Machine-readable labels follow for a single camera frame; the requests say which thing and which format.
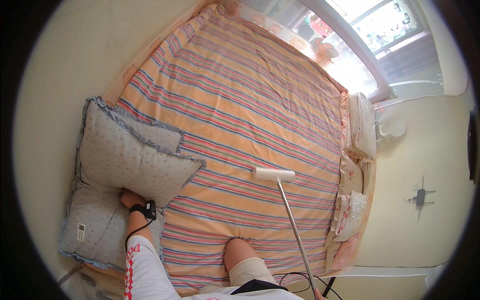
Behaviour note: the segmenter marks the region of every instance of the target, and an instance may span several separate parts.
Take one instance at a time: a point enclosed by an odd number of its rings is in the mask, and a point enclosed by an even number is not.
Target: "leg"
[[[239,287],[253,279],[278,285],[263,259],[244,240],[228,241],[225,250],[225,267],[230,275],[230,285]]]
[[[225,267],[229,273],[236,264],[252,257],[258,257],[258,255],[247,242],[241,239],[231,239],[228,241],[224,260]]]

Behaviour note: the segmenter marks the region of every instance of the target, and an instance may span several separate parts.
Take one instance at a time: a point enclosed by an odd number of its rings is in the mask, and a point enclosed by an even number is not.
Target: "white pillow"
[[[348,94],[350,127],[355,150],[364,158],[377,157],[375,137],[375,110],[363,93]]]
[[[363,212],[365,211],[365,207],[367,207],[367,196],[352,191],[351,196],[347,197],[350,198],[350,209],[348,211],[347,221],[340,234],[333,239],[334,242],[348,240],[351,236],[357,233],[363,217]]]

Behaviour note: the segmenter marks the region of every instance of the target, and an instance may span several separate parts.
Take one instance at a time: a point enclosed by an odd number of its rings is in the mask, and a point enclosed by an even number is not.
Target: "wrist strap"
[[[141,212],[144,216],[147,216],[147,210],[145,209],[144,206],[142,206],[141,204],[134,204],[130,207],[130,212],[128,214],[131,214],[132,212],[134,211],[139,211]]]

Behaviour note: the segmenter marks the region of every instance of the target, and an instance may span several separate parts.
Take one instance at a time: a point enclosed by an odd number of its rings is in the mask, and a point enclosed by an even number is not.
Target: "metal pole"
[[[277,182],[276,184],[278,186],[278,190],[280,191],[280,194],[282,195],[283,204],[285,205],[285,209],[287,210],[288,218],[290,219],[290,223],[292,224],[293,233],[295,234],[295,238],[297,239],[297,244],[300,248],[300,252],[301,252],[301,255],[303,257],[303,262],[305,263],[305,267],[307,268],[308,278],[310,279],[310,283],[311,283],[311,286],[312,286],[312,291],[313,291],[314,297],[316,299],[315,290],[317,289],[317,287],[315,285],[315,281],[313,280],[312,269],[310,269],[310,264],[308,263],[307,254],[305,253],[305,249],[303,248],[303,244],[301,242],[301,238],[300,238],[299,231],[297,229],[297,225],[295,224],[295,220],[293,219],[292,211],[290,210],[290,206],[288,205],[287,197],[285,196],[285,193],[283,192],[282,184],[280,182]]]

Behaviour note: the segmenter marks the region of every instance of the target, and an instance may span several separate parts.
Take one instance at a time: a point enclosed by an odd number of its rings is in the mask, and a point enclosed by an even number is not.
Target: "striped mattress cover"
[[[182,153],[207,161],[165,211],[161,243],[178,292],[228,280],[223,253],[234,237],[272,274],[305,270],[276,185],[253,180],[253,166],[297,173],[284,189],[313,272],[327,272],[345,92],[309,58],[218,4],[174,30],[135,73],[116,105],[181,128]]]

